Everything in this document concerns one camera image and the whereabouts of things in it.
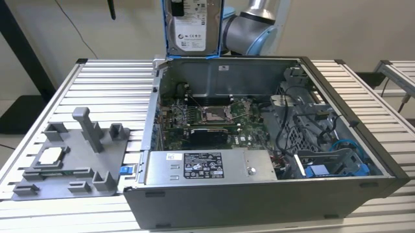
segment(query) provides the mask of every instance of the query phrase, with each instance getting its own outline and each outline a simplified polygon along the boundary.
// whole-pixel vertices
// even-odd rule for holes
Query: sticker
[[[167,153],[166,160],[183,160],[183,154]]]
[[[222,153],[184,153],[184,178],[224,178]]]
[[[230,66],[219,66],[219,71],[227,71],[230,70]]]
[[[207,49],[207,0],[184,0],[184,16],[175,17],[176,46],[184,51]]]
[[[63,173],[43,173],[42,176],[63,176]]]

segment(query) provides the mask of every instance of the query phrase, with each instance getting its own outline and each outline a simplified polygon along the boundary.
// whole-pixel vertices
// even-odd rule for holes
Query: power supply label
[[[224,178],[222,153],[184,153],[184,178]]]

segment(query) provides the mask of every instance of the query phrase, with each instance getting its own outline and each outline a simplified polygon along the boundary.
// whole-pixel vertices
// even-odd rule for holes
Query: blue latch
[[[119,174],[122,176],[126,176],[126,175],[132,175],[134,173],[134,168],[132,166],[122,166],[122,168],[119,169]]]

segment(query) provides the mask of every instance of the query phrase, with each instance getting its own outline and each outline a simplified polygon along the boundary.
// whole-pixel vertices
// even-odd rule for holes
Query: metal rail
[[[397,111],[369,88],[349,66],[335,61],[314,61],[315,66],[347,101],[358,117],[374,133],[386,150],[415,179],[415,130]],[[122,122],[132,129],[124,164],[139,161],[140,140],[151,92],[151,61],[91,60],[78,65],[55,95],[31,133],[24,138],[0,183],[0,232],[135,232],[139,225],[124,197],[80,198],[14,202],[15,182],[22,179],[22,167],[32,163],[46,136],[47,122],[64,121],[68,128],[79,128],[70,114],[76,106],[88,106],[91,119],[103,128]],[[122,176],[119,188],[134,181]],[[377,233],[411,232],[415,229],[415,181],[389,198],[370,200],[345,219],[291,222],[243,227],[192,229],[194,233],[306,232]]]
[[[381,61],[375,72],[383,73],[415,98],[415,61]]]

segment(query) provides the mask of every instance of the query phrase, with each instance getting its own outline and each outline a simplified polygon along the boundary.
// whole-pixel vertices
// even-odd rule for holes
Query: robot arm
[[[222,25],[222,53],[262,55],[276,38],[276,0],[250,0],[239,15],[232,7],[224,8]]]

